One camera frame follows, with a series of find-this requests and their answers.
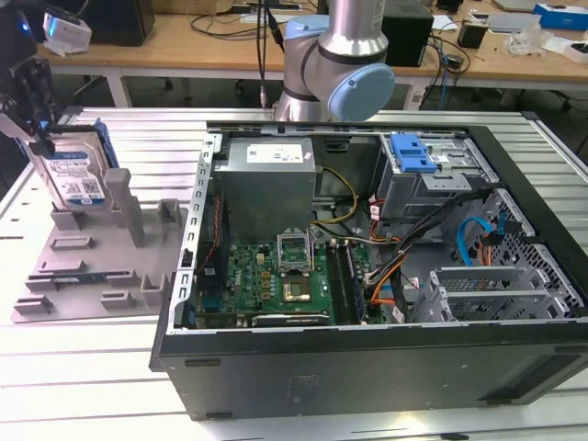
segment motherboard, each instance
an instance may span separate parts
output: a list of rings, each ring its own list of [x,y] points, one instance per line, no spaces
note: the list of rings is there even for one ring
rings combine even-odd
[[[202,292],[198,316],[235,327],[279,326],[292,320],[316,325],[381,320],[368,317],[360,288],[372,270],[363,244],[313,243],[308,254],[303,246],[231,245],[226,288],[221,294]],[[306,255],[311,257],[307,273],[283,271],[283,265],[303,262]]]

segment blue box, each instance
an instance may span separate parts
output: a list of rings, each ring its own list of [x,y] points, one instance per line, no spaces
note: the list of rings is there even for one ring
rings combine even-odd
[[[583,6],[565,6],[556,9],[546,4],[535,6],[533,14],[541,16],[539,25],[547,29],[588,29],[588,8]]]

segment metal slotted table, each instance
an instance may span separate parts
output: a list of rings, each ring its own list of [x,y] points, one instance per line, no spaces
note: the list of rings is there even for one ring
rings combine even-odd
[[[107,123],[120,165],[144,207],[190,199],[207,122],[269,121],[259,110],[85,109],[72,123]],[[540,121],[517,113],[384,112],[395,124],[485,125],[588,253],[588,170]],[[13,325],[22,291],[52,223],[51,200],[29,166],[0,203],[0,438],[197,440],[584,440],[588,371],[528,406],[192,422],[165,374],[147,365],[157,317]]]

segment sticker label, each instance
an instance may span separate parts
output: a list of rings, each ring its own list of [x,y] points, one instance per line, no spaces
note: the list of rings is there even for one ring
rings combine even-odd
[[[371,219],[379,221],[379,207],[377,205],[369,207],[369,213],[371,214]]]
[[[449,158],[447,158],[444,154],[432,154],[430,156],[431,161],[434,163],[448,163]]]
[[[251,144],[247,147],[249,164],[302,164],[301,144]]]
[[[404,323],[404,314],[396,306],[392,310],[392,317],[394,317],[394,319],[396,320],[396,322],[398,322],[398,323]]]
[[[56,277],[51,281],[53,283],[79,283],[80,279],[77,277]]]
[[[105,200],[97,177],[88,171],[84,152],[56,152],[47,160],[51,179],[62,198],[74,205],[99,205]]]
[[[404,289],[418,289],[419,285],[419,277],[412,277],[408,279],[408,284],[404,285]]]

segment floor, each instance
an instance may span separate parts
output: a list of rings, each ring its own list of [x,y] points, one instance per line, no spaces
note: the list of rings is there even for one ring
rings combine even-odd
[[[74,92],[84,85],[81,76],[55,75],[55,87],[66,105],[82,105],[86,107],[112,107],[112,97],[106,82],[84,93],[78,101],[74,100]],[[258,106],[258,82],[248,80],[243,82],[243,94],[237,96],[234,93],[235,82],[233,80],[190,80],[192,98],[186,103],[182,94],[180,80],[172,79],[174,88],[165,89],[163,78],[131,77],[127,79],[130,96],[135,107],[257,107]],[[268,94],[272,102],[279,99],[281,92],[280,82],[268,82]],[[450,92],[451,99],[447,110],[467,111],[512,111],[513,108],[504,109],[500,106],[501,93],[495,89],[474,90],[470,88],[457,88]],[[394,96],[387,105],[388,109],[400,109],[406,95],[406,86],[397,86]],[[519,99],[516,110],[530,110],[537,113],[541,119],[574,151],[577,151],[582,141],[588,139],[588,93],[569,93],[577,98],[571,101],[571,109],[562,111],[562,101],[559,97],[547,91],[526,91]],[[425,103],[424,109],[435,110],[438,108],[438,98],[441,97],[441,88],[437,87]],[[17,147],[0,137],[2,151],[10,152],[7,161],[0,164],[0,198],[6,192],[6,188],[22,169],[24,161],[19,157]],[[588,141],[585,142],[581,157],[588,162]]]

